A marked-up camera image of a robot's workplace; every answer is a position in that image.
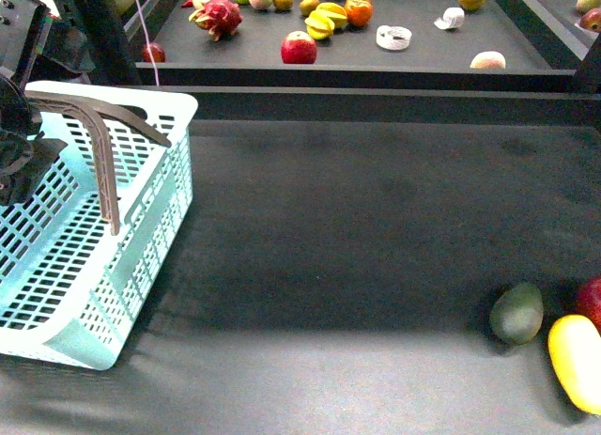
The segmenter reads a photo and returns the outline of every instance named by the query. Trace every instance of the plastic basket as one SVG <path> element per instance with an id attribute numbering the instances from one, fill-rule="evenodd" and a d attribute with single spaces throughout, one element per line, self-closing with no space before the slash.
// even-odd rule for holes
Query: plastic basket
<path id="1" fill-rule="evenodd" d="M 121 230 L 100 218 L 89 134 L 42 113 L 45 137 L 69 145 L 34 196 L 0 207 L 0 353 L 92 369 L 115 364 L 192 201 L 188 95 L 36 82 L 27 90 L 141 108 L 165 148 L 113 120 Z"/>

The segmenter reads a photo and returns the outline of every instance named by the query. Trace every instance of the white cable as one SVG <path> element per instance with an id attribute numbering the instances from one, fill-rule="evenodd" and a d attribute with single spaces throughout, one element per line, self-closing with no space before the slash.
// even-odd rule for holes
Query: white cable
<path id="1" fill-rule="evenodd" d="M 135 5 L 138 8 L 138 15 L 140 16 L 140 23 L 142 24 L 142 31 L 144 31 L 144 37 L 146 38 L 146 46 L 150 45 L 150 35 L 148 34 L 148 30 L 146 29 L 146 22 L 144 21 L 144 15 L 142 14 L 142 5 L 140 5 L 140 0 L 135 0 Z M 148 52 L 150 56 L 150 62 L 152 63 L 152 69 L 154 69 L 154 81 L 157 84 L 157 87 L 161 86 L 159 82 L 159 69 L 157 68 L 157 63 L 154 62 L 154 56 L 152 52 Z"/>

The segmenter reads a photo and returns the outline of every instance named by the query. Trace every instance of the basket handle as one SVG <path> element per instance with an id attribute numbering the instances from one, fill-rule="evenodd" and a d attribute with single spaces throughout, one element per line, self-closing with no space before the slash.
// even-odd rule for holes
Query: basket handle
<path id="1" fill-rule="evenodd" d="M 167 136 L 157 131 L 133 112 L 97 99 L 26 90 L 25 96 L 40 111 L 71 116 L 79 120 L 90 134 L 94 169 L 100 199 L 100 217 L 111 226 L 111 234 L 119 232 L 119 206 L 116 195 L 115 164 L 111 135 L 102 116 L 135 129 L 150 141 L 171 147 Z"/>
<path id="2" fill-rule="evenodd" d="M 100 217 L 110 224 L 111 234 L 116 235 L 119 232 L 119 206 L 116 195 L 115 164 L 111 136 L 104 120 L 90 106 L 82 101 L 74 101 L 68 96 L 46 92 L 26 92 L 25 95 L 40 111 L 74 117 L 88 130 L 99 190 Z"/>
<path id="3" fill-rule="evenodd" d="M 43 97 L 46 101 L 50 101 L 51 99 L 69 102 L 80 101 L 99 113 L 101 116 L 121 122 L 123 125 L 134 129 L 148 140 L 164 147 L 171 147 L 171 141 L 167 138 L 167 136 L 159 132 L 156 128 L 148 125 L 143 119 L 138 117 L 132 111 L 129 111 L 116 104 L 112 104 L 107 101 L 91 99 L 89 97 L 54 94 L 51 92 L 39 92 L 34 90 L 25 90 L 25 96 L 30 100 L 36 100 L 39 97 Z"/>

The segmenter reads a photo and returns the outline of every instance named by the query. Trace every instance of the tray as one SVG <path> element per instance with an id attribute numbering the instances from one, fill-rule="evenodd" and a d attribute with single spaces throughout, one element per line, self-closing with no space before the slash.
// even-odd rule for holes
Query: tray
<path id="1" fill-rule="evenodd" d="M 155 27 L 152 38 L 167 52 L 168 62 L 160 64 L 164 85 L 564 91 L 586 52 L 573 37 L 565 41 L 555 33 L 522 0 L 488 0 L 455 32 L 440 31 L 433 22 L 446 8 L 456 7 L 457 0 L 374 0 L 375 15 L 365 29 L 319 42 L 313 66 L 287 66 L 279 47 L 287 33 L 304 29 L 300 0 L 290 13 L 242 7 L 245 19 L 239 34 L 217 43 L 188 22 L 192 9 L 180 8 L 184 1 L 165 0 L 162 5 L 158 0 L 154 11 L 148 10 Z M 153 17 L 155 12 L 162 17 Z M 410 29 L 414 37 L 409 48 L 398 53 L 379 49 L 375 33 L 381 24 Z M 128 36 L 132 50 L 141 51 L 135 23 L 128 26 Z M 471 70 L 473 57 L 486 50 L 505 54 L 507 70 Z M 152 84 L 150 64 L 136 66 L 143 83 Z"/>

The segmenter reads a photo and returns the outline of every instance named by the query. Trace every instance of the tangerine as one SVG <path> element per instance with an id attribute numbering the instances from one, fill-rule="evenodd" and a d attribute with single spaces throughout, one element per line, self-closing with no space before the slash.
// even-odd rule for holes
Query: tangerine
<path id="1" fill-rule="evenodd" d="M 374 7 L 368 1 L 347 0 L 345 4 L 347 21 L 355 27 L 363 28 L 369 23 L 374 13 Z"/>

